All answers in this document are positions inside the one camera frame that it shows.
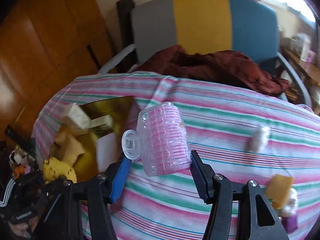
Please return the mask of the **pale pink sponge block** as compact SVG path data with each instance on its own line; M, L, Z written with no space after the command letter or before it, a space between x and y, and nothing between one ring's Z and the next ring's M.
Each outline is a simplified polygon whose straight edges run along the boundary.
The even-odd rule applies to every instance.
M107 168L116 163L120 158L122 149L115 133L107 134L97 140L96 158L99 172L105 172Z

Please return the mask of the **dark red jacket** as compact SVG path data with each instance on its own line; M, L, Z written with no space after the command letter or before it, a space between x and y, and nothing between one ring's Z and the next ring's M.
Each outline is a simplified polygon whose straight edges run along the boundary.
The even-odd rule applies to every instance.
M136 70L221 83L275 97L290 86L289 81L272 76L246 55L233 50L191 55L175 45L158 51Z

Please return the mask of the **pink hair roller clip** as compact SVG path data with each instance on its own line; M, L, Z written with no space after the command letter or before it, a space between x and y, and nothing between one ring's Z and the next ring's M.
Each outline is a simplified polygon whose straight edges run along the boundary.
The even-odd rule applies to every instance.
M172 102L141 111L137 129L123 133L121 146L128 159L142 161L148 177L177 173L191 166L186 127Z

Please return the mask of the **wooden wardrobe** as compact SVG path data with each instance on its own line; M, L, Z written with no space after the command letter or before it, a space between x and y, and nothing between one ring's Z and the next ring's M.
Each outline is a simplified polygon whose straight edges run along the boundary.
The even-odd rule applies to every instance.
M112 55L96 0L17 0L1 19L1 130L31 135L56 92Z

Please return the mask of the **white cardboard box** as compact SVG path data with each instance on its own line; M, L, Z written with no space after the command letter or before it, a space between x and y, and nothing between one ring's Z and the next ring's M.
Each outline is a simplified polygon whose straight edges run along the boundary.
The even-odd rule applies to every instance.
M75 102L64 107L60 120L76 132L88 129L91 123L90 117Z

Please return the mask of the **small green white box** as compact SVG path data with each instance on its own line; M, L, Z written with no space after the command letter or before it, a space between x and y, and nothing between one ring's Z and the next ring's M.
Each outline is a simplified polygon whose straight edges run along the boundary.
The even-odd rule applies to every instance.
M89 128L95 131L99 131L99 130L103 131L103 130L111 129L112 126L113 126L112 116L105 115L105 116L91 120Z

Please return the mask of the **gold square tray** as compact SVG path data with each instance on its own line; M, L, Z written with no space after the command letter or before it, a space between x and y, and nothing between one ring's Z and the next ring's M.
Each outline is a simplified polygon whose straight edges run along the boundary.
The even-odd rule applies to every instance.
M42 166L45 182L65 177L80 183L104 172L119 159L121 137L136 128L139 112L131 96L63 107L62 125Z

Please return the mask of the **yellow sponge block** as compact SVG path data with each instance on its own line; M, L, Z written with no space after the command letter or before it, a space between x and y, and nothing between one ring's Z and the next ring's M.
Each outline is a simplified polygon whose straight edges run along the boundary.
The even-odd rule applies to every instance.
M280 210L287 202L290 195L293 177L274 175L265 190L265 195L275 210Z

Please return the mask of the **purple pouch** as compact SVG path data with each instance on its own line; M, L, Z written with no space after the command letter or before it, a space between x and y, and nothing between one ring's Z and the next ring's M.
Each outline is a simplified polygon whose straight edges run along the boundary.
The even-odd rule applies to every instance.
M290 217L282 217L281 223L287 234L291 234L298 229L298 215L292 215Z

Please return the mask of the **striped pink green bedsheet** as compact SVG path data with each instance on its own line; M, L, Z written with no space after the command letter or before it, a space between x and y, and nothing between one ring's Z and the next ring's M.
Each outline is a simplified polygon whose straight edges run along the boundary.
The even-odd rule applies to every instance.
M75 79L40 111L32 136L37 159L49 155L63 107L133 96L140 109L172 102L182 113L189 145L231 181L268 184L275 174L294 178L298 229L304 239L319 217L319 117L301 105L242 88L156 73L105 74ZM263 153L248 152L258 126L270 128ZM123 202L111 218L118 239L201 239L211 207L199 198L189 171L148 177L131 166Z

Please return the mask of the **wooden desk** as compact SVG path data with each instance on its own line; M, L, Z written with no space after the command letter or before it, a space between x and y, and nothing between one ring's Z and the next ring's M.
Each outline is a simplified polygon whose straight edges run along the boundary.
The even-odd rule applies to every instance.
M316 115L319 115L319 68L311 63L302 61L288 48L282 47L282 51L287 61L293 63L298 69L301 80L310 92L312 109Z

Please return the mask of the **small white plastic bag ball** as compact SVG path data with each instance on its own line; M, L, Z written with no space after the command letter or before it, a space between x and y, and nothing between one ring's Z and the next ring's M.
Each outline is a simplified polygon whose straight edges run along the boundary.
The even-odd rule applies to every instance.
M268 140L269 140L269 136L270 136L270 128L267 126L258 126L247 147L248 152L252 152L252 153L263 153L263 151L265 150L267 144L268 144Z

